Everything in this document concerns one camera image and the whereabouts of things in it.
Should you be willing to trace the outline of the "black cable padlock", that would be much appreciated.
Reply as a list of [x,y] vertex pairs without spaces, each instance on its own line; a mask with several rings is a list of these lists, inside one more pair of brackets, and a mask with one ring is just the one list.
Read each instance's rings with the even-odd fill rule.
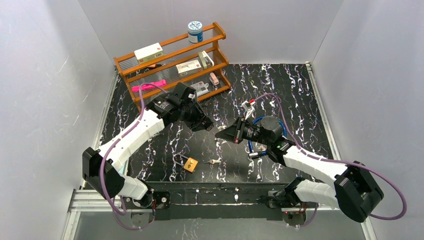
[[204,112],[208,111],[208,104],[206,102],[201,102],[200,106]]

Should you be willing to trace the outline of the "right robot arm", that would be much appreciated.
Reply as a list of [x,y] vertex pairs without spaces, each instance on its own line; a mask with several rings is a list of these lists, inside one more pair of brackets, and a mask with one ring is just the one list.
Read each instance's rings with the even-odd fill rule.
[[248,140],[265,145],[266,155],[273,162],[319,180],[296,178],[280,194],[286,203],[324,204],[362,223],[384,198],[383,191],[363,164],[326,162],[322,156],[298,148],[294,141],[284,136],[284,129],[274,116],[265,116],[257,123],[238,117],[215,137],[235,144]]

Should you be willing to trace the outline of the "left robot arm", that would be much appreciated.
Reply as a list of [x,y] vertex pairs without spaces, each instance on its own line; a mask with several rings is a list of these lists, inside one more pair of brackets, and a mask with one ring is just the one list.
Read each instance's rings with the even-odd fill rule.
[[141,200],[149,191],[143,181],[123,175],[124,163],[151,137],[168,125],[182,121],[192,131],[210,131],[213,121],[197,101],[196,90],[178,83],[169,92],[140,103],[141,113],[128,127],[98,149],[82,153],[82,177],[105,200],[115,196]]

